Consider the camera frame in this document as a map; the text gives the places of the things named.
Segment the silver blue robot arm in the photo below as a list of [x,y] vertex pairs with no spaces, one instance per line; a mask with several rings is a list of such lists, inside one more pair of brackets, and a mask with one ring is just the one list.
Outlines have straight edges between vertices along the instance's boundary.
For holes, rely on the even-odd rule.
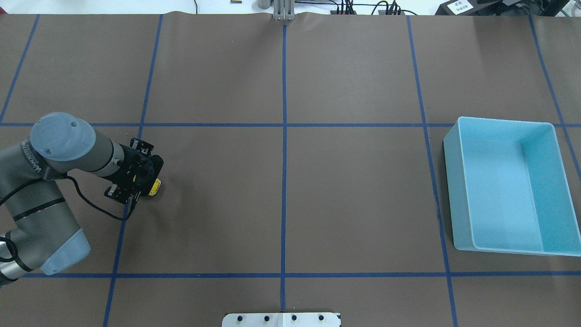
[[[164,161],[153,149],[138,138],[119,144],[65,112],[46,114],[27,137],[2,149],[1,204],[16,227],[1,235],[1,286],[37,269],[48,276],[60,273],[89,255],[89,241],[57,181],[70,180],[89,206],[126,221],[141,195],[155,195],[160,188]],[[127,215],[118,217],[87,199],[71,170],[110,181],[104,196],[129,204]]]

